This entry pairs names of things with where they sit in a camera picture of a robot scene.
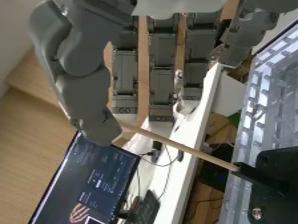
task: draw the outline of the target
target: white wall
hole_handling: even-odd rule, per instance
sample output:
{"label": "white wall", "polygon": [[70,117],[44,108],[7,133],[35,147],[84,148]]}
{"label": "white wall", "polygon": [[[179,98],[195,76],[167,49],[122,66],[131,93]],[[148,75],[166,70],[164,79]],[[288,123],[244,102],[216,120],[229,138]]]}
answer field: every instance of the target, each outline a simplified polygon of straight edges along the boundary
{"label": "white wall", "polygon": [[31,48],[28,17],[42,0],[0,0],[0,96],[5,79]]}

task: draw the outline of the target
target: black cable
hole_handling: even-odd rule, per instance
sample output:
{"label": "black cable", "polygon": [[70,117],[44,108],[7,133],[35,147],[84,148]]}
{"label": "black cable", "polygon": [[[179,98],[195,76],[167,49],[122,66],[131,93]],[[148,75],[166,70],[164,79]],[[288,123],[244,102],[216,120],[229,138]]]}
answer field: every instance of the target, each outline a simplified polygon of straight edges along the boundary
{"label": "black cable", "polygon": [[195,213],[193,213],[193,215],[192,215],[185,221],[187,221],[187,222],[191,222],[192,219],[195,218],[196,213],[197,213],[199,204],[200,204],[200,203],[203,203],[203,202],[212,202],[212,201],[220,201],[220,200],[223,200],[223,199],[224,199],[224,197],[217,198],[217,199],[203,200],[203,201],[192,201],[191,203],[197,203],[197,204],[196,204],[196,208],[195,208]]}
{"label": "black cable", "polygon": [[138,167],[138,194],[139,194],[139,199],[142,197],[142,180],[140,180],[140,174],[139,174],[139,167]]}
{"label": "black cable", "polygon": [[147,161],[148,163],[151,163],[152,165],[159,166],[159,167],[168,167],[168,166],[171,166],[176,162],[176,160],[179,159],[179,155],[177,155],[177,157],[175,158],[175,160],[170,164],[160,165],[160,164],[156,164],[156,163],[151,162],[150,160],[144,159],[144,156],[148,155],[147,153],[146,154],[139,154],[139,155],[142,156],[142,159],[144,161]]}
{"label": "black cable", "polygon": [[167,150],[167,153],[168,153],[168,156],[170,156],[171,166],[170,166],[170,171],[168,171],[168,177],[167,177],[167,182],[166,182],[164,191],[163,191],[163,193],[162,193],[162,196],[159,197],[159,201],[162,200],[162,197],[163,197],[163,196],[164,196],[164,194],[166,194],[166,190],[167,190],[168,183],[170,183],[170,177],[171,177],[172,164],[173,164],[173,161],[172,161],[172,158],[171,158],[170,149],[168,149],[168,147],[167,147],[167,146],[166,146],[166,150]]}

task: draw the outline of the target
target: screen display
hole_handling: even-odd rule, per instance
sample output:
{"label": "screen display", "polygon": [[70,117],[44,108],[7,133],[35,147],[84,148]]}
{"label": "screen display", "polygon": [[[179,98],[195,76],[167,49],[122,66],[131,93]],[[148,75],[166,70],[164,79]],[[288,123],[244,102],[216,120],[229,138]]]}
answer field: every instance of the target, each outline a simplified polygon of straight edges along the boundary
{"label": "screen display", "polygon": [[31,223],[110,223],[139,162],[138,155],[100,147],[78,134]]}

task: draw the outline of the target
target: wooden stick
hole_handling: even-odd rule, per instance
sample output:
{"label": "wooden stick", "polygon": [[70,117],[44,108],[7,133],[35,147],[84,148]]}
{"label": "wooden stick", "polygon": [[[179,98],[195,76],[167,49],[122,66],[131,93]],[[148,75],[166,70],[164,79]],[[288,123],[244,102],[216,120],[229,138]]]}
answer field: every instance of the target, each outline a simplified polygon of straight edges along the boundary
{"label": "wooden stick", "polygon": [[119,123],[120,125],[124,127],[124,128],[128,128],[130,130],[138,132],[139,134],[147,136],[148,138],[152,138],[155,139],[156,141],[164,143],[166,145],[170,145],[175,148],[177,148],[179,150],[195,155],[196,157],[207,160],[208,162],[227,168],[228,170],[233,171],[233,172],[237,172],[240,170],[240,168],[232,164],[232,163],[228,163],[227,161],[211,156],[209,154],[180,144],[179,142],[175,142],[172,141],[171,139],[163,137],[162,135],[158,135],[156,133],[151,132],[151,131],[147,131],[146,129],[138,127],[136,125],[126,122],[126,121],[122,121],[119,120]]}

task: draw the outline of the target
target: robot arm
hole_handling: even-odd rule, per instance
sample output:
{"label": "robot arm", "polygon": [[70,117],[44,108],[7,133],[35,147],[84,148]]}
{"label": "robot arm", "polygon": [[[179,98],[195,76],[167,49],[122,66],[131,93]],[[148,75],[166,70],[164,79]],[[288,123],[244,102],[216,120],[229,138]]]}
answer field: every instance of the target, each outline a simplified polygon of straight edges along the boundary
{"label": "robot arm", "polygon": [[111,75],[103,51],[131,23],[132,10],[128,1],[47,1],[31,16],[36,52],[64,112],[100,145],[122,134],[107,107]]}
{"label": "robot arm", "polygon": [[[110,41],[115,44],[118,61],[112,110],[116,114],[138,113],[138,25],[131,15],[155,18],[150,19],[150,115],[158,121],[163,114],[170,118],[164,121],[172,122],[177,27],[173,14],[189,13],[183,100],[196,107],[208,70],[208,51],[216,41],[217,12],[224,4],[224,0],[52,0],[38,6],[31,16],[36,53],[63,110],[90,141],[110,145],[122,135],[122,127],[107,107],[111,75],[103,52]],[[241,0],[237,17],[224,35],[220,62],[237,66],[267,30],[275,28],[280,13],[297,7],[297,0],[275,1],[275,4],[271,0]]]}

